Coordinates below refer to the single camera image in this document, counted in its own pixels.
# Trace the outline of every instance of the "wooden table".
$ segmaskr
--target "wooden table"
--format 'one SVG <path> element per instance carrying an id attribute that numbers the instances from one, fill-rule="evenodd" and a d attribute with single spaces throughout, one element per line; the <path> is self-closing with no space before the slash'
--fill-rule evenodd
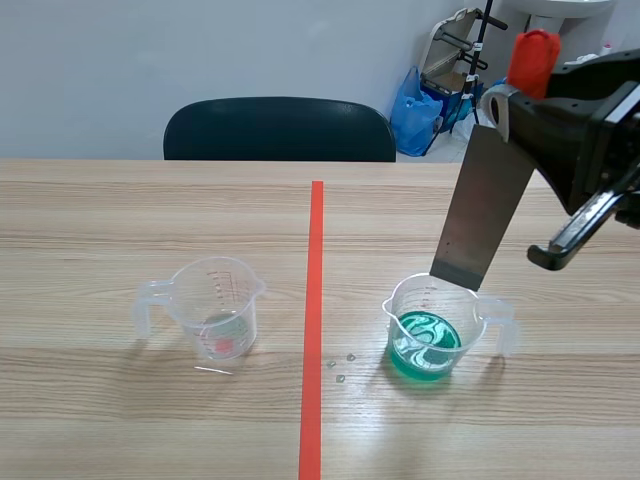
<path id="1" fill-rule="evenodd" d="M 323 479 L 638 478 L 640 241 L 611 221 L 564 272 L 533 266 L 565 220 L 539 177 L 483 285 L 515 305 L 519 353 L 492 358 L 491 331 L 440 383 L 388 367 L 380 303 L 428 271 L 458 168 L 0 163 L 0 478 L 296 479 L 312 180 Z M 147 344 L 129 319 L 140 282 L 211 255 L 268 285 L 233 376 L 194 369 L 160 309 Z"/>

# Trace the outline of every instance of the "chair backrest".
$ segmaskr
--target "chair backrest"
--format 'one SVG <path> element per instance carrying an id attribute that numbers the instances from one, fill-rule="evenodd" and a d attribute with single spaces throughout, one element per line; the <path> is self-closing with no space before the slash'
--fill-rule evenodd
<path id="1" fill-rule="evenodd" d="M 395 162 L 389 122 L 356 103 L 228 98 L 179 110 L 164 134 L 167 160 Z"/>

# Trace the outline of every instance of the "red tape line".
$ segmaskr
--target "red tape line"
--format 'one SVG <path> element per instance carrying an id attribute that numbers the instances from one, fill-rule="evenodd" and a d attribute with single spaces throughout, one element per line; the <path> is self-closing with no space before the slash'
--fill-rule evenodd
<path id="1" fill-rule="evenodd" d="M 304 319 L 299 480 L 322 476 L 322 243 L 324 185 L 311 183 L 307 303 Z"/>

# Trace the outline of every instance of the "plastic measuring cup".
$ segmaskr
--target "plastic measuring cup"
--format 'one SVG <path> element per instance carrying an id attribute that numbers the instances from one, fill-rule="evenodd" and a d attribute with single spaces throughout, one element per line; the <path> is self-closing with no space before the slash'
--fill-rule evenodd
<path id="1" fill-rule="evenodd" d="M 222 360 L 245 353 L 257 335 L 255 299 L 265 290 L 253 270 L 229 257 L 181 268 L 171 279 L 143 283 L 131 318 L 141 338 L 151 334 L 149 306 L 162 305 L 196 351 Z"/>
<path id="2" fill-rule="evenodd" d="M 421 380 L 451 373 L 458 361 L 498 324 L 498 352 L 509 355 L 518 325 L 513 307 L 444 280 L 419 273 L 402 280 L 382 310 L 391 318 L 388 348 L 401 372 Z"/>

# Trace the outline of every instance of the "measuring cup with green liquid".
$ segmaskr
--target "measuring cup with green liquid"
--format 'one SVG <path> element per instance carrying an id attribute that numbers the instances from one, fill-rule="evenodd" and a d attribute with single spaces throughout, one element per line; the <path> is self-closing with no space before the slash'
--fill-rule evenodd
<path id="1" fill-rule="evenodd" d="M 511 305 L 478 297 L 428 273 L 402 280 L 382 310 L 391 319 L 388 349 L 393 364 L 419 380 L 449 375 L 488 325 L 501 326 L 501 355 L 512 352 L 518 335 Z"/>

